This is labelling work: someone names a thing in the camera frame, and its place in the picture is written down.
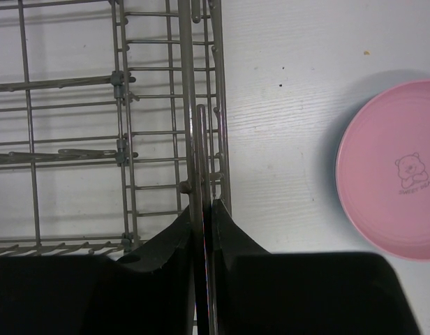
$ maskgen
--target metal rod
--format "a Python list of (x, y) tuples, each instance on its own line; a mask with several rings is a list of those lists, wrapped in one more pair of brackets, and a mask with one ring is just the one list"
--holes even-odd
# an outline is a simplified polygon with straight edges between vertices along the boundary
[[(140, 38), (131, 38), (126, 41), (127, 44), (179, 44), (182, 42), (180, 40), (154, 40), (154, 39), (140, 39)], [(204, 42), (193, 42), (193, 45), (204, 45)]]
[[(136, 98), (138, 99), (166, 99), (166, 98), (183, 98), (184, 96), (182, 94), (138, 94), (136, 95)], [(207, 94), (196, 94), (196, 98), (215, 98), (216, 94), (210, 94), (208, 96)]]
[(153, 16), (153, 17), (178, 17), (178, 13), (162, 13), (162, 12), (125, 12), (125, 16)]
[[(112, 21), (112, 43), (114, 51), (114, 69), (116, 73), (120, 71), (119, 64), (119, 41), (117, 39), (117, 15), (116, 15), (116, 0), (111, 0), (111, 21)], [(122, 117), (122, 101), (119, 96), (116, 98), (116, 108), (117, 108), (117, 128), (118, 128), (118, 140), (124, 141), (124, 120)], [(130, 227), (128, 223), (128, 200), (126, 197), (126, 171), (125, 164), (120, 165), (120, 175), (121, 175), (121, 185), (122, 185), (122, 208), (124, 210), (124, 232), (126, 236), (129, 236)]]
[[(144, 135), (183, 135), (184, 131), (133, 131), (133, 136), (144, 136)], [(63, 143), (63, 142), (84, 142), (84, 141), (94, 141), (94, 140), (116, 140), (119, 138), (118, 135), (109, 136), (88, 136), (88, 137), (67, 137), (67, 138), (54, 138), (50, 140), (34, 140), (35, 144), (45, 144), (45, 143)], [(0, 147), (10, 146), (10, 145), (26, 145), (29, 141), (13, 141), (13, 142), (0, 142)]]
[[(206, 91), (207, 94), (210, 94), (212, 91), (211, 88), (211, 75), (210, 75), (210, 52), (209, 52), (209, 24), (207, 19), (207, 2), (206, 0), (202, 0), (202, 12), (203, 12), (203, 25), (204, 25), (204, 42), (205, 44), (205, 65), (206, 65)], [(210, 156), (214, 156), (214, 120), (212, 119), (212, 99), (207, 98), (207, 118), (209, 125), (209, 154)], [(210, 172), (215, 173), (215, 160), (210, 160)], [(216, 199), (216, 185), (215, 183), (211, 183), (212, 186), (212, 197)]]
[(180, 215), (182, 211), (154, 211), (151, 213), (138, 213), (138, 217), (146, 218), (150, 216), (162, 216), (162, 215)]
[(130, 187), (131, 187), (131, 220), (133, 224), (133, 235), (134, 235), (134, 247), (139, 246), (139, 235), (138, 235), (138, 217), (136, 216), (136, 192), (135, 192), (135, 175), (134, 175), (134, 154), (133, 154), (133, 130), (131, 128), (131, 109), (130, 109), (130, 81), (128, 71), (128, 55), (127, 55), (127, 40), (125, 31), (125, 8), (124, 0), (119, 0), (119, 19), (121, 22), (121, 41), (122, 41), (122, 63), (124, 66), (124, 88), (125, 88), (125, 113), (126, 113), (126, 127), (128, 136), (128, 158), (129, 158), (129, 169), (130, 169)]
[[(45, 2), (45, 3), (28, 3), (26, 5), (23, 5), (23, 8), (73, 5), (76, 3), (91, 3), (91, 2), (100, 2), (100, 1), (106, 1), (106, 0), (65, 0), (65, 1), (55, 1), (55, 2)], [(0, 6), (0, 10), (10, 10), (10, 9), (18, 9), (18, 6)]]
[[(212, 133), (217, 133), (218, 129), (212, 129)], [(138, 135), (185, 135), (185, 131), (133, 131), (133, 136)]]
[[(120, 236), (89, 236), (89, 237), (44, 237), (42, 242), (59, 242), (59, 241), (100, 241), (100, 240), (118, 240)], [(0, 239), (0, 244), (6, 243), (33, 243), (35, 239)]]
[[(127, 75), (131, 82), (135, 81), (134, 77), (129, 77), (129, 73)], [(109, 83), (111, 83), (110, 75), (58, 80), (40, 80), (37, 82), (9, 82), (0, 84), (0, 92), (26, 91), (27, 89), (62, 89), (64, 87), (80, 87)]]
[[(185, 161), (185, 157), (176, 158), (178, 161)], [(145, 159), (135, 159), (134, 163), (169, 163), (174, 162), (175, 158), (145, 158)], [(115, 165), (116, 161), (91, 161), (91, 162), (80, 162), (80, 163), (64, 163), (64, 164), (38, 164), (37, 168), (69, 168), (69, 167), (80, 167), (80, 166), (91, 166), (91, 165)], [(0, 167), (0, 171), (4, 170), (25, 170), (29, 169), (30, 165), (7, 165)]]
[(220, 168), (223, 173), (221, 184), (221, 195), (227, 210), (232, 214), (232, 203), (230, 199), (230, 170), (229, 170), (229, 148), (228, 148), (228, 123), (226, 119), (226, 92), (223, 55), (223, 27), (221, 18), (221, 1), (211, 0), (209, 2), (210, 15), (212, 17), (212, 29), (214, 32), (215, 45), (212, 47), (215, 61), (216, 77), (216, 104), (214, 111), (218, 117), (218, 150), (220, 151)]
[(212, 212), (211, 212), (211, 199), (210, 199), (210, 173), (209, 173), (209, 152), (207, 148), (207, 131), (206, 131), (206, 109), (204, 105), (198, 105), (198, 160), (200, 162), (201, 172), (201, 185), (202, 185), (202, 212), (204, 220), (204, 239), (205, 239), (205, 250), (206, 250), (206, 270), (207, 270), (207, 289), (208, 295), (207, 300), (209, 304), (209, 328), (213, 335), (218, 334), (217, 325), (217, 311), (216, 311), (216, 286), (215, 286), (215, 273), (214, 264), (212, 262)]
[[(181, 71), (181, 68), (176, 66), (134, 66), (129, 68), (129, 71)], [(194, 68), (195, 72), (205, 72), (207, 68)], [(215, 68), (209, 68), (210, 71), (215, 71)]]
[[(80, 167), (80, 166), (91, 166), (91, 165), (115, 165), (117, 162), (112, 161), (91, 161), (91, 162), (80, 162), (80, 163), (63, 163), (63, 164), (37, 164), (38, 169), (42, 168), (71, 168), (71, 167)], [(25, 170), (30, 169), (30, 165), (7, 165), (0, 167), (0, 171), (5, 170)]]
[[(115, 101), (99, 101), (97, 103), (68, 103), (63, 105), (47, 105), (47, 106), (32, 106), (32, 111), (34, 110), (53, 110), (58, 108), (72, 108), (72, 107), (89, 107), (89, 106), (105, 106), (114, 105)], [(27, 110), (25, 107), (14, 107), (14, 108), (0, 108), (0, 113), (2, 112), (22, 112)]]
[(192, 0), (192, 21), (193, 23), (201, 22), (201, 0)]
[[(170, 13), (170, 0), (165, 0), (165, 11)], [(167, 20), (167, 40), (172, 40), (172, 21), (170, 17), (166, 17)], [(168, 48), (168, 67), (170, 68), (168, 72), (168, 81), (170, 83), (170, 95), (173, 96), (175, 94), (175, 74), (173, 73), (173, 47), (171, 44), (167, 46)], [(175, 98), (170, 98), (170, 109), (172, 113), (172, 141), (173, 141), (173, 156), (174, 158), (178, 158), (178, 137), (176, 134), (176, 104)], [(179, 184), (179, 161), (175, 161), (175, 182)], [(176, 203), (178, 211), (182, 210), (181, 205), (181, 193), (179, 189), (176, 188)]]
[(141, 158), (135, 159), (134, 163), (167, 163), (167, 162), (175, 162), (175, 161), (186, 161), (186, 157), (178, 157), (178, 158)]
[[(27, 59), (26, 28), (24, 26), (24, 9), (22, 7), (22, 0), (18, 0), (18, 14), (20, 18), (22, 67), (24, 71), (24, 83), (29, 85), (29, 61)], [(29, 151), (31, 154), (33, 154), (35, 152), (34, 122), (32, 120), (32, 101), (31, 101), (30, 89), (26, 90), (26, 107), (27, 107), (27, 128), (29, 132)], [(36, 181), (35, 163), (31, 163), (31, 179), (32, 179), (32, 200), (34, 203), (35, 238), (36, 238), (36, 245), (40, 246), (41, 245), (40, 212), (38, 208), (38, 185)]]
[(198, 171), (195, 138), (196, 129), (196, 98), (195, 73), (193, 71), (193, 43), (191, 26), (190, 0), (178, 0), (179, 39), (181, 41), (182, 91), (184, 100), (184, 126), (186, 129), (187, 182), (190, 186), (189, 207), (193, 238), (193, 272), (195, 282), (196, 315), (198, 333), (209, 333), (209, 318), (207, 315), (207, 282), (204, 250), (204, 231), (202, 225), (202, 195), (201, 179)]
[[(68, 138), (54, 138), (51, 140), (34, 140), (34, 144), (45, 144), (45, 143), (63, 143), (63, 142), (84, 142), (94, 140), (115, 140), (116, 135), (110, 136), (88, 136), (88, 137), (68, 137)], [(14, 142), (0, 142), (0, 147), (10, 145), (25, 145), (29, 144), (29, 141), (14, 141)]]
[(167, 185), (150, 185), (150, 186), (136, 186), (137, 191), (150, 191), (150, 190), (163, 190), (169, 188), (179, 188), (179, 184), (167, 184)]

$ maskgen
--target white table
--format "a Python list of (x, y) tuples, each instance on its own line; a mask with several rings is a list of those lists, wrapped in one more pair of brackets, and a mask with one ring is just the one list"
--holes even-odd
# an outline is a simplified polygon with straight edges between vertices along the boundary
[[(236, 223), (272, 252), (377, 251), (336, 198), (334, 155), (371, 97), (430, 77), (430, 0), (224, 1), (223, 15)], [(385, 256), (430, 334), (430, 262)]]

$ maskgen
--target wire grid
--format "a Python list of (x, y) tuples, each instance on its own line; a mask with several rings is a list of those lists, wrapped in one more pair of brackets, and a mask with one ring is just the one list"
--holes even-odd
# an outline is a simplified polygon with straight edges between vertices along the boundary
[[(4, 197), (0, 190), (0, 255), (104, 253), (119, 257), (169, 225), (188, 204), (187, 196), (179, 192), (179, 183), (187, 178), (188, 143), (177, 4), (170, 0), (145, 1), (141, 6), (137, 1), (125, 2), (0, 3), (0, 13), (14, 15), (0, 17), (0, 34), (2, 29), (18, 30), (13, 37), (19, 40), (23, 74), (23, 80), (9, 83), (8, 78), (20, 76), (13, 71), (15, 74), (5, 76), (6, 82), (0, 82), (0, 186), (6, 189)], [(203, 1), (200, 6), (201, 22), (193, 25), (195, 99), (208, 111), (211, 194), (213, 198), (224, 194), (230, 206), (227, 134), (224, 127), (218, 127), (225, 118), (222, 36), (219, 30), (213, 37), (214, 18), (209, 12), (213, 3), (209, 6)], [(58, 11), (65, 7), (70, 12)], [(215, 16), (221, 28), (221, 9)], [(59, 24), (63, 33), (63, 25), (81, 20), (90, 22), (88, 32), (97, 29), (94, 25), (107, 29), (108, 43), (102, 50), (111, 56), (102, 57), (107, 71), (99, 68), (92, 73), (83, 68), (80, 74), (93, 75), (71, 77), (75, 73), (57, 71), (53, 64), (39, 78), (30, 67), (34, 47), (31, 52), (28, 49), (31, 37), (36, 36), (30, 34), (31, 29), (47, 24), (44, 34), (49, 35), (51, 27)], [(214, 60), (212, 53), (220, 51)], [(62, 79), (57, 79), (58, 73), (64, 75)], [(81, 116), (86, 121), (65, 127), (71, 117)], [(96, 120), (105, 120), (106, 128), (97, 127)], [(17, 185), (9, 186), (14, 181)], [(92, 188), (94, 193), (76, 190), (68, 194), (69, 184), (82, 190)], [(6, 200), (15, 203), (19, 197), (26, 205), (17, 212), (32, 212), (30, 225), (29, 215), (20, 215), (13, 222), (15, 206)], [(92, 201), (94, 197), (104, 201)], [(79, 209), (73, 209), (74, 215), (68, 216), (68, 204), (75, 204), (74, 198), (83, 198), (78, 207), (94, 211), (94, 215), (80, 215)], [(115, 204), (119, 210), (113, 212)], [(6, 229), (1, 225), (3, 219)]]

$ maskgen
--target rack tine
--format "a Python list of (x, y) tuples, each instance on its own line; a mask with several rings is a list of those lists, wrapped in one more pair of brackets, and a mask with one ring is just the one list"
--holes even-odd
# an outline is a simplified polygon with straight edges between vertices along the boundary
[(37, 256), (37, 255), (42, 255), (44, 253), (51, 253), (52, 251), (56, 251), (57, 249), (60, 249), (61, 247), (65, 246), (65, 245), (66, 245), (66, 243), (62, 242), (60, 244), (57, 244), (56, 246), (53, 246), (52, 248), (44, 250), (44, 251), (37, 250), (35, 253), (31, 253), (28, 256)]
[(89, 249), (88, 254), (93, 255), (96, 251), (102, 250), (102, 249), (104, 249), (110, 245), (111, 245), (111, 242), (107, 241), (104, 244), (102, 244), (101, 246), (94, 246), (91, 249)]
[(2, 253), (6, 253), (8, 251), (14, 251), (14, 250), (18, 249), (19, 246), (20, 246), (19, 244), (14, 244), (12, 246), (8, 246), (7, 248), (2, 248), (2, 249), (0, 248), (0, 255)]
[(212, 52), (215, 62), (216, 107), (214, 112), (218, 120), (218, 150), (220, 151), (220, 169), (223, 172), (221, 182), (221, 198), (229, 213), (232, 213), (230, 198), (230, 171), (228, 148), (228, 124), (226, 119), (225, 73), (223, 56), (223, 27), (221, 21), (221, 1), (209, 1), (212, 30), (214, 32), (214, 46)]
[(192, 0), (192, 21), (201, 22), (201, 0)]
[(85, 243), (80, 244), (79, 246), (76, 246), (75, 248), (70, 248), (70, 249), (60, 251), (59, 253), (56, 253), (55, 255), (61, 256), (61, 255), (65, 255), (67, 253), (74, 253), (76, 251), (79, 251), (80, 249), (87, 248), (88, 246), (89, 246), (89, 242), (85, 242)]
[(193, 41), (190, 0), (178, 0), (179, 39), (181, 41), (182, 96), (184, 101), (184, 127), (186, 130), (187, 181), (181, 183), (181, 191), (188, 193), (191, 230), (193, 238), (193, 274), (198, 333), (208, 334), (209, 310), (207, 301), (206, 260), (204, 228), (202, 222), (201, 171), (198, 161), (200, 136), (198, 111), (196, 110), (195, 72), (193, 70)]

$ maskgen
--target metal wire rack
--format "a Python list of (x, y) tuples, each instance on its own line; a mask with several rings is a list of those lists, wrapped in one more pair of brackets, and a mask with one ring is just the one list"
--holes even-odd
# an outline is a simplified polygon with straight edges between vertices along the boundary
[[(223, 198), (230, 210), (220, 0), (0, 1), (0, 13), (5, 13), (0, 14), (0, 39), (3, 29), (12, 33), (12, 43), (20, 45), (22, 65), (22, 77), (16, 71), (0, 75), (0, 187), (5, 187), (5, 192), (0, 189), (0, 256), (121, 255), (132, 250), (171, 223), (170, 217), (180, 214), (187, 205), (188, 198), (182, 193), (198, 186), (197, 146), (202, 147), (204, 151), (199, 152), (209, 162), (209, 172), (201, 174), (209, 179), (209, 197)], [(162, 28), (159, 37), (140, 36), (148, 30), (143, 27), (151, 26), (148, 20), (155, 20), (155, 25)], [(39, 46), (31, 45), (31, 39), (38, 36), (32, 30), (48, 24), (49, 30), (43, 32), (50, 34), (52, 25), (77, 21), (88, 22), (87, 27), (99, 22), (98, 27), (107, 29), (105, 43), (108, 41), (111, 47), (102, 53), (109, 54), (111, 60), (102, 56), (106, 72), (99, 68), (90, 76), (71, 77), (64, 68), (57, 71), (47, 66), (40, 79), (43, 75), (31, 69), (37, 55), (42, 57)], [(12, 49), (12, 43), (1, 43), (1, 49)], [(68, 49), (61, 38), (56, 43), (63, 51)], [(79, 66), (80, 73), (87, 72), (84, 67)], [(18, 75), (20, 81), (7, 82)], [(84, 115), (88, 121), (65, 128), (65, 120)], [(198, 115), (202, 130), (199, 141), (194, 123)], [(94, 132), (96, 119), (106, 120), (104, 131)], [(161, 155), (154, 155), (156, 150)], [(79, 179), (81, 169), (86, 170), (83, 173), (89, 181)], [(50, 171), (48, 178), (45, 170)], [(64, 200), (63, 194), (70, 191), (66, 179), (59, 177), (61, 173), (68, 175), (68, 183), (85, 190), (87, 182), (93, 188), (110, 184), (106, 203), (111, 208), (113, 202), (117, 203), (120, 210), (112, 213), (108, 209), (106, 215), (91, 216), (87, 219), (93, 221), (89, 229), (88, 223), (81, 221), (80, 211), (72, 208), (70, 217), (77, 222), (68, 216), (65, 225), (69, 228), (64, 229), (63, 219), (57, 214), (67, 216), (68, 203), (82, 193), (72, 193), (68, 201), (63, 201), (65, 207), (52, 202), (55, 196)], [(30, 196), (29, 191), (21, 191), (21, 185), (10, 187), (14, 180), (30, 188)], [(58, 190), (55, 182), (67, 187)], [(152, 197), (147, 195), (151, 191), (168, 192), (160, 209), (155, 202), (165, 193)], [(23, 200), (30, 202), (31, 215), (17, 216), (16, 223), (15, 216), (10, 215), (3, 228), (3, 218), (29, 210), (28, 206), (20, 209), (8, 202)], [(96, 209), (105, 209), (104, 204), (96, 202)], [(46, 215), (45, 211), (55, 215)], [(158, 221), (148, 221), (156, 217), (161, 220), (158, 227), (154, 225)], [(105, 221), (102, 226), (99, 218)]]

